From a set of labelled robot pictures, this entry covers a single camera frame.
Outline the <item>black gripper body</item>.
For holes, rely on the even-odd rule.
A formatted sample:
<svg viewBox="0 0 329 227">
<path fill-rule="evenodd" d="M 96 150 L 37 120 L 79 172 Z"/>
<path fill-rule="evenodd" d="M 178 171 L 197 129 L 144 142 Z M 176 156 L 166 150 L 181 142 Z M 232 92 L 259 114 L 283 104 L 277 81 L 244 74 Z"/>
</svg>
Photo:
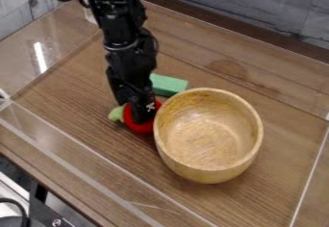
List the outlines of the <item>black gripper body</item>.
<svg viewBox="0 0 329 227">
<path fill-rule="evenodd" d="M 109 68 L 130 87 L 134 95 L 153 94 L 150 73 L 157 68 L 158 40 L 150 30 L 140 31 L 138 44 L 108 56 Z"/>
</svg>

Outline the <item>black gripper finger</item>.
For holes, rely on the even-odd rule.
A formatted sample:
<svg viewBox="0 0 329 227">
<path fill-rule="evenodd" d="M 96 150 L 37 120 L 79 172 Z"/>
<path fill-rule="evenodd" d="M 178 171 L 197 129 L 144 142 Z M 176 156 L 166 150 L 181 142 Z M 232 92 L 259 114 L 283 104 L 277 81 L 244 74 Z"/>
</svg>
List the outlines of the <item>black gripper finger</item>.
<svg viewBox="0 0 329 227">
<path fill-rule="evenodd" d="M 126 104 L 133 97 L 133 91 L 130 87 L 125 84 L 124 80 L 116 75 L 112 68 L 108 69 L 108 78 L 114 93 L 116 101 L 120 106 Z"/>
<path fill-rule="evenodd" d="M 156 97 L 153 94 L 134 95 L 129 99 L 133 111 L 133 121 L 137 124 L 144 124 L 154 119 L 156 116 Z"/>
</svg>

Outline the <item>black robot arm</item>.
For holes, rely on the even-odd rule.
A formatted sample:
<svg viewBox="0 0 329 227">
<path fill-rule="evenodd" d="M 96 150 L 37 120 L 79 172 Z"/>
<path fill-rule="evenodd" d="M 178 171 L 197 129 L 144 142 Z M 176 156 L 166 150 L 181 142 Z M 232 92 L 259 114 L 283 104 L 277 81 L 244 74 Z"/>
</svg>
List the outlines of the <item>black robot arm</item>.
<svg viewBox="0 0 329 227">
<path fill-rule="evenodd" d="M 146 7 L 141 0 L 79 0 L 92 10 L 104 32 L 108 78 L 118 104 L 132 106 L 133 121 L 144 124 L 156 116 L 150 79 L 157 68 L 158 41 L 145 27 Z"/>
</svg>

